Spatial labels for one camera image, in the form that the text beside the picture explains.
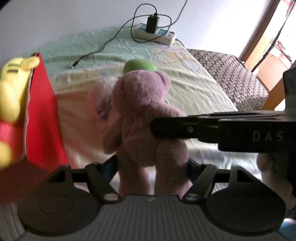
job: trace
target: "green toy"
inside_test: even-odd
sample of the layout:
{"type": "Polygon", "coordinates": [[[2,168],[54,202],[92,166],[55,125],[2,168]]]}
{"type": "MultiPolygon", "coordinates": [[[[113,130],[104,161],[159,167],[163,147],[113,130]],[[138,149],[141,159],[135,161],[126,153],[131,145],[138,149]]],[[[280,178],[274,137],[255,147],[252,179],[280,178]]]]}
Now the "green toy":
{"type": "Polygon", "coordinates": [[[133,70],[151,70],[156,71],[156,66],[148,60],[145,59],[131,59],[126,62],[123,68],[123,74],[126,74],[133,70]]]}

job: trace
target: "plush toy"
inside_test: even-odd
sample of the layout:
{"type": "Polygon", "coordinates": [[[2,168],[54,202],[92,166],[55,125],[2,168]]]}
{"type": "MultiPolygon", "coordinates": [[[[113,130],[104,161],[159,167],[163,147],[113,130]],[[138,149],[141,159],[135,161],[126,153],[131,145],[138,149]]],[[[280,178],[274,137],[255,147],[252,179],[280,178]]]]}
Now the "plush toy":
{"type": "Polygon", "coordinates": [[[285,202],[287,209],[295,206],[296,199],[292,195],[292,185],[288,180],[282,178],[273,168],[274,159],[270,153],[259,153],[257,156],[257,166],[261,171],[262,181],[278,194],[285,202]]]}
{"type": "Polygon", "coordinates": [[[155,194],[182,197],[192,185],[187,177],[189,158],[180,139],[158,139],[150,132],[155,117],[185,116],[165,103],[171,87],[161,71],[136,70],[124,74],[112,91],[112,107],[119,114],[102,133],[105,154],[116,152],[120,177],[119,194],[149,194],[145,167],[156,167],[155,194]]]}
{"type": "Polygon", "coordinates": [[[22,153],[23,124],[31,70],[39,65],[36,56],[13,58],[0,73],[0,169],[22,153]]]}
{"type": "Polygon", "coordinates": [[[131,59],[126,62],[123,68],[123,73],[126,74],[133,70],[151,70],[156,71],[156,66],[148,60],[145,59],[131,59]]]}
{"type": "MultiPolygon", "coordinates": [[[[148,60],[136,58],[125,63],[123,73],[133,70],[155,71],[157,68],[148,60]]],[[[112,108],[111,101],[112,89],[117,80],[117,77],[100,78],[88,93],[88,110],[99,131],[106,130],[110,122],[118,117],[118,113],[112,108]]]]}

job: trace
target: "black cable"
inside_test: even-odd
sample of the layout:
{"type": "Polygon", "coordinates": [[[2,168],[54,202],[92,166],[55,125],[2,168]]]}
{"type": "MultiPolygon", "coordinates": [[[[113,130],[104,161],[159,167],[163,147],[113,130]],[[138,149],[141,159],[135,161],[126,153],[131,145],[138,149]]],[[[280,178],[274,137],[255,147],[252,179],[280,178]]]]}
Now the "black cable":
{"type": "MultiPolygon", "coordinates": [[[[136,16],[134,18],[139,18],[139,17],[146,17],[146,16],[150,16],[151,14],[146,14],[146,15],[140,15],[140,16],[136,16]]],[[[91,53],[88,53],[88,54],[85,54],[83,56],[81,56],[73,65],[72,65],[72,69],[75,68],[75,66],[80,62],[80,60],[82,60],[83,58],[89,56],[89,55],[92,55],[92,54],[96,54],[96,53],[100,53],[103,51],[103,49],[105,48],[105,46],[107,45],[107,43],[111,42],[113,39],[115,39],[117,37],[117,35],[119,34],[119,32],[122,30],[122,28],[131,20],[133,20],[134,18],[131,18],[130,20],[126,21],[122,26],[121,28],[117,31],[117,33],[115,34],[115,36],[111,39],[109,39],[107,42],[105,42],[105,44],[103,45],[103,47],[98,50],[98,51],[95,51],[95,52],[91,52],[91,53]]]]}
{"type": "Polygon", "coordinates": [[[181,8],[181,11],[180,11],[178,17],[176,18],[176,20],[175,20],[173,23],[171,23],[170,25],[167,25],[167,26],[159,27],[159,28],[167,28],[167,27],[171,27],[172,25],[174,25],[174,24],[179,20],[179,18],[180,18],[180,16],[181,16],[181,13],[183,12],[183,10],[184,10],[184,8],[185,8],[187,2],[188,2],[188,0],[185,1],[183,7],[181,8]]]}
{"type": "Polygon", "coordinates": [[[284,26],[285,26],[285,24],[286,24],[286,22],[287,22],[287,20],[288,20],[288,17],[290,16],[290,14],[291,14],[291,12],[292,12],[294,6],[295,6],[295,3],[296,3],[296,1],[293,1],[292,6],[291,6],[291,8],[290,8],[290,11],[289,11],[289,13],[288,13],[288,15],[287,15],[287,17],[286,17],[286,19],[285,19],[285,21],[284,21],[282,27],[280,28],[278,34],[277,34],[276,37],[274,38],[274,40],[273,40],[272,44],[270,45],[270,47],[268,48],[268,50],[265,52],[265,54],[262,56],[262,58],[259,60],[259,62],[255,65],[255,67],[251,70],[252,73],[258,68],[258,66],[264,61],[264,59],[268,56],[268,54],[270,53],[270,51],[271,51],[271,50],[274,48],[274,46],[276,45],[276,43],[277,43],[277,41],[278,41],[278,39],[279,39],[279,36],[281,35],[281,32],[282,32],[282,30],[283,30],[283,28],[284,28],[284,26]]]}
{"type": "Polygon", "coordinates": [[[164,32],[162,35],[157,36],[156,38],[153,38],[153,39],[150,39],[150,40],[147,40],[147,41],[138,41],[138,40],[136,40],[136,39],[133,37],[133,33],[132,33],[132,31],[133,31],[133,23],[134,23],[134,21],[135,21],[136,13],[137,13],[137,11],[138,11],[138,9],[139,9],[140,6],[138,6],[138,7],[136,8],[135,13],[134,13],[134,15],[133,15],[133,21],[132,21],[132,23],[131,23],[131,37],[132,37],[132,39],[133,39],[134,41],[136,41],[137,43],[148,43],[148,42],[150,42],[150,41],[153,41],[153,40],[155,40],[155,39],[158,39],[158,38],[160,38],[160,37],[166,35],[166,33],[169,31],[169,29],[170,29],[170,27],[171,27],[171,24],[172,24],[172,18],[171,18],[170,16],[168,16],[168,15],[165,15],[165,14],[157,14],[157,13],[156,13],[156,15],[159,15],[159,16],[165,16],[165,17],[168,17],[168,18],[170,19],[170,25],[169,25],[167,31],[164,32]]]}
{"type": "Polygon", "coordinates": [[[9,0],[2,0],[0,2],[0,10],[9,2],[9,0]]]}
{"type": "Polygon", "coordinates": [[[74,64],[72,65],[72,69],[75,68],[75,66],[76,66],[76,65],[80,62],[80,60],[82,60],[83,58],[85,58],[85,57],[87,57],[87,56],[89,56],[89,55],[92,55],[92,54],[96,54],[96,53],[100,53],[100,52],[102,52],[102,51],[104,50],[105,46],[106,46],[109,42],[111,42],[113,39],[115,39],[115,38],[117,37],[117,35],[119,34],[119,32],[122,30],[122,28],[123,28],[123,27],[124,27],[129,21],[131,21],[131,20],[133,21],[133,22],[132,22],[132,25],[131,25],[131,37],[132,37],[132,39],[133,39],[134,41],[136,41],[136,42],[138,42],[138,43],[147,43],[147,42],[153,41],[153,40],[158,39],[158,38],[162,37],[163,35],[165,35],[166,32],[165,32],[164,34],[160,35],[160,36],[157,36],[156,38],[153,38],[153,39],[150,39],[150,40],[147,40],[147,41],[143,41],[143,42],[142,42],[142,41],[138,41],[138,40],[136,40],[136,39],[133,37],[133,35],[132,35],[132,28],[133,28],[133,23],[134,23],[134,21],[135,21],[135,18],[145,17],[145,16],[150,16],[150,15],[151,15],[151,14],[149,14],[149,15],[140,15],[140,16],[136,16],[137,10],[139,9],[139,7],[141,7],[141,6],[143,6],[143,5],[150,5],[150,6],[154,7],[154,9],[155,9],[155,15],[165,16],[165,17],[168,17],[168,18],[170,19],[170,25],[168,25],[168,29],[167,29],[167,31],[166,31],[166,32],[168,32],[168,30],[170,29],[170,27],[171,27],[171,25],[172,25],[172,18],[171,18],[170,16],[168,16],[168,15],[157,14],[157,9],[156,9],[156,7],[155,7],[154,5],[152,5],[152,4],[150,4],[150,3],[143,3],[143,4],[141,4],[141,5],[139,5],[139,6],[137,7],[137,9],[135,10],[135,13],[134,13],[133,18],[131,18],[131,19],[129,19],[128,21],[126,21],[126,22],[121,26],[121,28],[117,31],[117,33],[115,34],[115,36],[114,36],[113,38],[111,38],[111,39],[109,39],[107,42],[105,42],[105,44],[103,45],[103,47],[102,47],[100,50],[98,50],[98,51],[94,51],[94,52],[91,52],[91,53],[88,53],[88,54],[85,54],[85,55],[81,56],[77,61],[74,62],[74,64]]]}
{"type": "Polygon", "coordinates": [[[175,39],[175,41],[178,41],[185,48],[184,44],[179,39],[175,39]]]}

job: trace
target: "patterned blanket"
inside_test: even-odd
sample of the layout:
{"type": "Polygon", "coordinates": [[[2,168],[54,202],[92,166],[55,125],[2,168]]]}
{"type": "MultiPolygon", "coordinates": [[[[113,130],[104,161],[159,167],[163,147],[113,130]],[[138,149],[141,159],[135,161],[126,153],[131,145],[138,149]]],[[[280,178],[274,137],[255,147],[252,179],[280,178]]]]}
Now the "patterned blanket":
{"type": "Polygon", "coordinates": [[[188,49],[217,81],[239,111],[261,110],[268,92],[233,55],[188,49]]]}

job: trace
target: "white power strip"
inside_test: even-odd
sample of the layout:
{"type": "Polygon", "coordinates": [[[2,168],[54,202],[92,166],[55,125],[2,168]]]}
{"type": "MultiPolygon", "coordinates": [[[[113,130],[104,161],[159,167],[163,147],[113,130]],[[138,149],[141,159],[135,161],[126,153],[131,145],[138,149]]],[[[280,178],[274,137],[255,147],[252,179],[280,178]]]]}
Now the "white power strip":
{"type": "Polygon", "coordinates": [[[176,39],[176,34],[174,32],[169,31],[167,33],[167,30],[163,29],[163,28],[157,28],[156,33],[154,33],[154,34],[146,33],[146,24],[144,24],[144,23],[140,23],[139,25],[134,27],[132,30],[132,34],[133,34],[133,37],[140,38],[140,39],[146,39],[146,40],[151,40],[151,39],[161,36],[153,41],[158,42],[158,43],[162,43],[162,44],[166,44],[169,46],[172,45],[176,39]]]}

